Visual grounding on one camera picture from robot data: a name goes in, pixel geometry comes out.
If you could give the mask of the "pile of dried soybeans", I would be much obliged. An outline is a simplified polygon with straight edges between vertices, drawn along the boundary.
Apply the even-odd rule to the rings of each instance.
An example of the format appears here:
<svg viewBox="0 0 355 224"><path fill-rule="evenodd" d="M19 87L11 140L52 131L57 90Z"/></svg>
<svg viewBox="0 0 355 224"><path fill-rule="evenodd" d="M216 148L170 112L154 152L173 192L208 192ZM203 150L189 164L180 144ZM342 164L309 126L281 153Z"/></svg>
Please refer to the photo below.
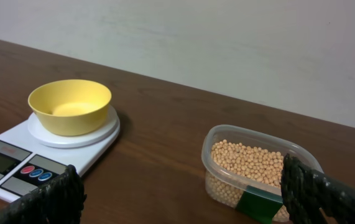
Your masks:
<svg viewBox="0 0 355 224"><path fill-rule="evenodd" d="M210 155L220 168L280 189L284 156L279 151L271 152L224 139L212 145ZM206 191L212 198L230 207L236 206L244 194L242 189L217 179L209 172L206 173Z"/></svg>

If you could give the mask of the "white digital kitchen scale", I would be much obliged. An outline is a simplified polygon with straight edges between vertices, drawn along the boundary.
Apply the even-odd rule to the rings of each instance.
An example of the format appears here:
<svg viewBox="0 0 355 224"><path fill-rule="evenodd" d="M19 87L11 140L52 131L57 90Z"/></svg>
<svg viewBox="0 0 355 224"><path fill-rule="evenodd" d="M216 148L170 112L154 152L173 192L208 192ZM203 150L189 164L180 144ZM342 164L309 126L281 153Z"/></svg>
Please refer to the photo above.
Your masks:
<svg viewBox="0 0 355 224"><path fill-rule="evenodd" d="M73 165L79 176L116 140L120 121L113 107L106 122L81 136L47 131L35 114L0 134L0 199L13 202L64 173Z"/></svg>

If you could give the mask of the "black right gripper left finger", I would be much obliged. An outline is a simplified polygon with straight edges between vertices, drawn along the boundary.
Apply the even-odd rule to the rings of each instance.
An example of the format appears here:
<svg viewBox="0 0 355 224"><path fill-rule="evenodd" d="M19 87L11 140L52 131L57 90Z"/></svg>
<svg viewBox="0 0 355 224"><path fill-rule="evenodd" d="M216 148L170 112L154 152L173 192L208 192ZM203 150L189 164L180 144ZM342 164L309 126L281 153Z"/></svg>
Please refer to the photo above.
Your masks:
<svg viewBox="0 0 355 224"><path fill-rule="evenodd" d="M0 210L0 224L80 224L87 195L73 165Z"/></svg>

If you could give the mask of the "clear plastic bean container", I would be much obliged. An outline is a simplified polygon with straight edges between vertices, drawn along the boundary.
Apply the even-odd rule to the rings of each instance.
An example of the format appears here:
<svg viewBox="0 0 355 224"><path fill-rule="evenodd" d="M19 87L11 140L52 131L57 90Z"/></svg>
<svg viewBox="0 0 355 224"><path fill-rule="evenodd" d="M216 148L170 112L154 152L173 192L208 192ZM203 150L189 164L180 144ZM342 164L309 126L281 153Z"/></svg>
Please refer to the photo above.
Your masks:
<svg viewBox="0 0 355 224"><path fill-rule="evenodd" d="M307 166L321 171L321 166L318 161L304 148L292 142L280 139L268 134L260 133L250 129L240 128L237 126L222 124L213 127L206 135L201 152L201 159L206 168L206 173L214 175L217 179L231 184L234 187L246 190L247 186L256 187L261 190L282 196L281 189L274 189L266 184L256 182L245 177L240 177L220 168L211 158L211 147L214 143L222 140L227 140L231 143L242 143L245 146L261 147L271 152L281 152L283 156L290 154L297 157ZM289 214L284 205L272 219L272 222L286 223L289 221Z"/></svg>

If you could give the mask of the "yellow plastic bowl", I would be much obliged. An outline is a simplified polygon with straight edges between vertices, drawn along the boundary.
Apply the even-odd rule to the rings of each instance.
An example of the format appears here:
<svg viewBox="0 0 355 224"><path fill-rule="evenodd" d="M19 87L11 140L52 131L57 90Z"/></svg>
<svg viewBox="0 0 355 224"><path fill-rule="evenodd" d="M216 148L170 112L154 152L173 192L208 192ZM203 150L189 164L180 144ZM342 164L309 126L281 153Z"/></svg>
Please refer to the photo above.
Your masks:
<svg viewBox="0 0 355 224"><path fill-rule="evenodd" d="M100 128L108 116L111 90L90 80L59 80L36 88L28 104L41 125L60 136L79 136Z"/></svg>

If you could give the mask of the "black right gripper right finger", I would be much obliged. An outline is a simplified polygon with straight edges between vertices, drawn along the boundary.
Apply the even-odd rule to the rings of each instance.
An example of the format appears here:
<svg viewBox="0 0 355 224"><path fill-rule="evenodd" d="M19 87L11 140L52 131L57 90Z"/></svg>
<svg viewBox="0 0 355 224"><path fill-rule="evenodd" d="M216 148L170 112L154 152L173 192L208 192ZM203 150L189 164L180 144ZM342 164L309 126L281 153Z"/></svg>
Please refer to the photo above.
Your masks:
<svg viewBox="0 0 355 224"><path fill-rule="evenodd" d="M355 189L312 169L297 157L283 159L281 193L293 223L355 223Z"/></svg>

